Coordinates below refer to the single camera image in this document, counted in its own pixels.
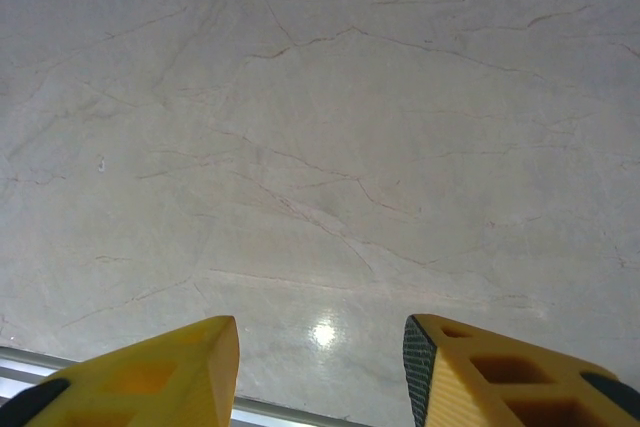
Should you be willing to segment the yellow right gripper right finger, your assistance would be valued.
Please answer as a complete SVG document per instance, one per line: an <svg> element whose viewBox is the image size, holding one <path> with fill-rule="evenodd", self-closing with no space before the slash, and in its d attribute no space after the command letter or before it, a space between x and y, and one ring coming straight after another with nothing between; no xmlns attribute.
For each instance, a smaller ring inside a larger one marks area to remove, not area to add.
<svg viewBox="0 0 640 427"><path fill-rule="evenodd" d="M406 319L417 426L636 426L639 393L582 359L449 318Z"/></svg>

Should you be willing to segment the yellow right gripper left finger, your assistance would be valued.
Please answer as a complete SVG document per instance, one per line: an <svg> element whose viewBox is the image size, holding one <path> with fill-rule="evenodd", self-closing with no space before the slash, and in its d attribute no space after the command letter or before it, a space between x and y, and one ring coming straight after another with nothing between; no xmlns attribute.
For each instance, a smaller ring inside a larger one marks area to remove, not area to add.
<svg viewBox="0 0 640 427"><path fill-rule="evenodd" d="M228 426L239 369L232 316L76 363L1 408L4 426Z"/></svg>

